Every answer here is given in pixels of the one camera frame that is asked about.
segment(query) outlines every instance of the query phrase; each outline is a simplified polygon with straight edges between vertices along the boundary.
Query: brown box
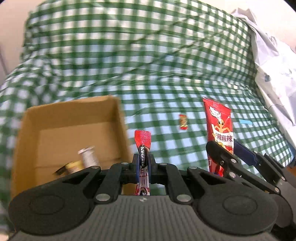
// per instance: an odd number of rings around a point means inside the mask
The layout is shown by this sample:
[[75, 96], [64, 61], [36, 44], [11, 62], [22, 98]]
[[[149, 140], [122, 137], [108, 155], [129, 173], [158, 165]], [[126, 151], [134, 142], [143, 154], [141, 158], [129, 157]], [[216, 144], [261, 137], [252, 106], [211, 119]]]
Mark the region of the brown box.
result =
[[93, 97], [29, 108], [15, 148], [12, 197], [54, 180], [53, 173], [81, 159], [77, 152], [88, 146], [95, 146], [102, 169], [132, 161], [117, 98]]

